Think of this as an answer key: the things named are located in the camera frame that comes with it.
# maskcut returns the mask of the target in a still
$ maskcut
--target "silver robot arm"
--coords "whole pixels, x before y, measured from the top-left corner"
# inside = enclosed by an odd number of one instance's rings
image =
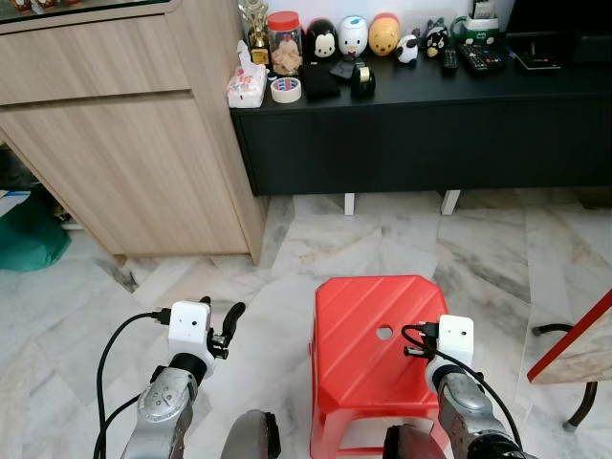
[[[473,354],[473,323],[465,317],[441,316],[436,346],[465,365]],[[425,357],[421,349],[406,354]],[[454,459],[536,459],[518,447],[493,416],[492,403],[464,370],[439,356],[426,368],[429,388],[438,395],[438,420],[450,439]],[[386,434],[383,459],[444,459],[438,444],[410,425],[393,426]]]
[[[158,367],[138,399],[138,420],[121,459],[182,459],[185,433],[193,417],[198,386],[214,372],[214,359],[226,359],[236,321],[245,311],[235,304],[223,333],[210,328],[210,299],[179,301],[172,306],[168,341],[175,353],[168,367]],[[221,459],[272,459],[280,454],[272,413],[249,411],[234,423]]]

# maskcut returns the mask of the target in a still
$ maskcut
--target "black cable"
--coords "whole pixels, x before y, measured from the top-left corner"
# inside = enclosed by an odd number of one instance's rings
[[[133,404],[140,396],[141,396],[141,394],[137,395],[136,397],[134,397],[134,398],[128,400],[127,402],[125,402],[124,404],[122,404],[119,408],[117,408],[115,411],[113,411],[113,414],[111,414],[106,421],[104,421],[104,424],[102,425],[102,427],[99,430],[98,438],[96,439],[96,446],[94,447],[94,459],[99,459],[99,457],[101,455],[102,446],[103,446],[104,443],[106,443],[106,430],[111,425],[113,420],[117,416],[119,416],[119,414],[122,411],[124,411],[128,406]]]
[[[98,364],[98,373],[96,374],[96,392],[98,394],[98,417],[99,417],[99,429],[101,435],[101,443],[99,455],[101,459],[106,459],[106,435],[104,434],[104,423],[106,422],[106,413],[104,412],[104,394],[102,393],[102,371],[104,370],[104,364],[106,363],[106,357],[108,356],[109,351],[111,350],[111,346],[119,336],[119,334],[123,331],[125,327],[127,327],[134,320],[138,320],[139,318],[152,317],[158,318],[159,313],[143,313],[136,314],[131,318],[127,319],[124,323],[120,325],[120,327],[115,331],[113,336],[106,343],[106,347],[104,347],[104,351],[102,352],[102,357],[99,359]]]
[[[514,423],[513,415],[510,414],[510,410],[506,407],[506,405],[501,400],[501,398],[495,393],[495,391],[492,389],[492,387],[485,382],[484,377],[482,375],[479,375],[478,373],[476,373],[469,366],[465,365],[462,361],[457,360],[455,357],[451,357],[448,354],[445,354],[444,352],[440,352],[437,349],[433,349],[432,347],[430,347],[430,346],[428,346],[428,345],[426,345],[426,344],[424,344],[422,342],[419,342],[416,339],[412,338],[408,334],[407,331],[408,330],[419,330],[417,328],[418,326],[419,325],[405,325],[402,328],[402,336],[404,338],[406,338],[408,341],[410,341],[412,344],[414,344],[415,346],[418,346],[421,349],[425,349],[425,350],[435,354],[436,356],[440,356],[442,359],[445,359],[447,361],[451,361],[455,365],[460,366],[461,368],[466,370],[473,378],[475,378],[485,389],[487,389],[487,392],[489,392],[491,394],[493,399],[497,402],[497,404],[499,405],[501,410],[504,412],[504,415],[506,416],[506,419],[508,420],[508,424],[510,425],[510,429],[513,432],[514,440],[516,441],[516,444],[518,445],[518,447],[522,451],[523,450],[523,445],[522,445],[522,443],[520,441],[520,435],[518,434],[518,428],[516,428],[516,424]]]

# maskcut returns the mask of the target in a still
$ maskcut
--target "red plastic stool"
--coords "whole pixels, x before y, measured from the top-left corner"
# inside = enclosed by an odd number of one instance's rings
[[[438,401],[425,381],[426,361],[404,356],[402,327],[447,314],[442,291],[418,275],[334,278],[317,291],[312,342],[313,459],[383,454],[383,448],[340,449],[348,426],[361,418],[433,421],[442,449]],[[380,339],[381,327],[392,330]]]

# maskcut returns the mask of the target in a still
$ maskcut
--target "marble floor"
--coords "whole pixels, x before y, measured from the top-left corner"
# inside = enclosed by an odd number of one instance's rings
[[[475,322],[474,368],[506,401],[538,459],[612,457],[612,385],[600,385],[579,430],[561,422],[581,384],[531,385],[526,373],[559,335],[529,329],[575,323],[612,285],[612,211],[585,209],[571,190],[465,191],[452,216],[434,192],[271,200],[259,266],[247,256],[130,260],[118,270],[85,234],[49,269],[0,271],[0,457],[90,457],[98,432],[100,352],[127,317],[179,299],[213,298],[220,326],[234,301],[248,304],[227,361],[206,380],[186,458],[219,457],[233,420],[274,411],[284,458],[308,458],[314,293],[330,276],[420,274],[444,291],[453,314]],[[108,411],[144,389],[168,360],[166,330],[152,320],[118,339],[104,373]],[[393,420],[353,425],[345,445],[376,446]],[[130,409],[108,434],[119,458],[135,423]]]

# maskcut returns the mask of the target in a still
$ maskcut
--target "metal chair leg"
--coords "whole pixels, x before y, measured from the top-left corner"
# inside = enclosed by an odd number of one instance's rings
[[[567,325],[565,323],[551,323],[549,325],[542,325],[539,327],[532,328],[532,333],[539,337],[544,333],[550,332],[569,332],[574,328],[572,325]],[[593,403],[595,402],[595,395],[597,394],[597,381],[591,381],[586,384],[584,389],[584,397],[582,397],[582,402],[580,403],[579,408],[574,413],[568,421],[563,423],[563,428],[568,432],[574,432],[578,428],[579,424],[584,420],[589,411],[593,407]]]

